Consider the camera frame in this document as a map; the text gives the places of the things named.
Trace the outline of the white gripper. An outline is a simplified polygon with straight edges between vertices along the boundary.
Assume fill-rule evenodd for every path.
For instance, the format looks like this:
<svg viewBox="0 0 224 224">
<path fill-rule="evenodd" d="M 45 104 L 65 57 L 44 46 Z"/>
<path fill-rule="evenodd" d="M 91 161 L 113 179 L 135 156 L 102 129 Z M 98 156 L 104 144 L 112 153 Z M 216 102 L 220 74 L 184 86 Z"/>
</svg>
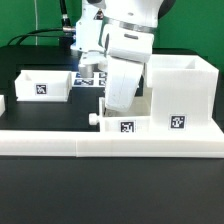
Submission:
<svg viewBox="0 0 224 224">
<path fill-rule="evenodd" d="M 105 107 L 127 112 L 133 102 L 144 64 L 152 55 L 154 35 L 107 24 L 103 44 L 107 59 Z"/>
</svg>

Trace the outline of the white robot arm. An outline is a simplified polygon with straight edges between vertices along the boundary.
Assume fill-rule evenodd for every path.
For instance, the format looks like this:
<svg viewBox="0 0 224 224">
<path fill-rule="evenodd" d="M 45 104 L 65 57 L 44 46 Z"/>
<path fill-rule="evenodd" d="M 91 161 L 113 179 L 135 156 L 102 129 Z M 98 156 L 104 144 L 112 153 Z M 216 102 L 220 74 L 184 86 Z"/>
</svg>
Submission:
<svg viewBox="0 0 224 224">
<path fill-rule="evenodd" d="M 73 50 L 78 69 L 90 78 L 93 67 L 107 73 L 105 107 L 126 112 L 152 55 L 158 20 L 176 0 L 82 0 Z"/>
</svg>

